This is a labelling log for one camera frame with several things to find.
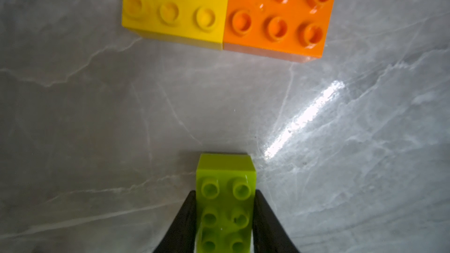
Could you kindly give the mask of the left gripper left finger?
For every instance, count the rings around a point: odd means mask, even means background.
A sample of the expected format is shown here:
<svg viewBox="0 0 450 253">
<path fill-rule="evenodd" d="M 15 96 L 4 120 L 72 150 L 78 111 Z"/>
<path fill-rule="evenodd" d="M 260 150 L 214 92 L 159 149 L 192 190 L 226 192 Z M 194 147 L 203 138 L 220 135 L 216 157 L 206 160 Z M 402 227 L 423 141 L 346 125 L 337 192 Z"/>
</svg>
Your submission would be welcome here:
<svg viewBox="0 0 450 253">
<path fill-rule="evenodd" d="M 196 191 L 192 190 L 153 253 L 193 253 L 195 238 Z"/>
</svg>

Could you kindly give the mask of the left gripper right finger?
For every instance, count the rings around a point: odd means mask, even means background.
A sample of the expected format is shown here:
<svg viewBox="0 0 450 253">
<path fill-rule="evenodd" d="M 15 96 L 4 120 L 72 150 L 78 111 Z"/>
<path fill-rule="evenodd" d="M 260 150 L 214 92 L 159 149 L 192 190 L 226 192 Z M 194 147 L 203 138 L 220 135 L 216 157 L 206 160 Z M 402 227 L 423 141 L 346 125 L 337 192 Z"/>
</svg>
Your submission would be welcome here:
<svg viewBox="0 0 450 253">
<path fill-rule="evenodd" d="M 252 230 L 255 253 L 300 253 L 260 190 L 255 191 Z"/>
</svg>

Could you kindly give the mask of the lime green lego brick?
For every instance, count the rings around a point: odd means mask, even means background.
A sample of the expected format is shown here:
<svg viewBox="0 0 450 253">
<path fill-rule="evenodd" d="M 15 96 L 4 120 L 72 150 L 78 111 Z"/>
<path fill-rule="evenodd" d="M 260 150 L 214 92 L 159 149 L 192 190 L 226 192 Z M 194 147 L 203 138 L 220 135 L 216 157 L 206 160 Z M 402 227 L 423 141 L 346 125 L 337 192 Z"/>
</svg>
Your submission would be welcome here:
<svg viewBox="0 0 450 253">
<path fill-rule="evenodd" d="M 257 174 L 248 155 L 203 153 L 196 170 L 198 253 L 248 253 Z"/>
</svg>

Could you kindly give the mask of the orange lego brick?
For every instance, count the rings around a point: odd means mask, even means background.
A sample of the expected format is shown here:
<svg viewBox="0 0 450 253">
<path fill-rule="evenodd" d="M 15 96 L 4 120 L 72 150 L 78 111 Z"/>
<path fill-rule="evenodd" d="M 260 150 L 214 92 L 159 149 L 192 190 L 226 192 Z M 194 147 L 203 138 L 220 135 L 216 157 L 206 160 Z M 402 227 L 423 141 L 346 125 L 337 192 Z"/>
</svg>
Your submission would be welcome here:
<svg viewBox="0 0 450 253">
<path fill-rule="evenodd" d="M 320 59 L 334 0 L 228 0 L 225 50 L 309 62 Z"/>
</svg>

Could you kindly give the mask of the yellow lego brick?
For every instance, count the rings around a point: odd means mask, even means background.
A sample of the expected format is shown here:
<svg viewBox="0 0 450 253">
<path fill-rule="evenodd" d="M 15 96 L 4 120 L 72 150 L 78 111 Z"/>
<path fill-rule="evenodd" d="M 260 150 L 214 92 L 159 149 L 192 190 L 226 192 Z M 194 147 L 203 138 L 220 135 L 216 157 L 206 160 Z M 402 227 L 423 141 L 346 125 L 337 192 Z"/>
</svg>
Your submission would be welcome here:
<svg viewBox="0 0 450 253">
<path fill-rule="evenodd" d="M 123 0 L 122 26 L 142 37 L 223 50 L 228 0 Z"/>
</svg>

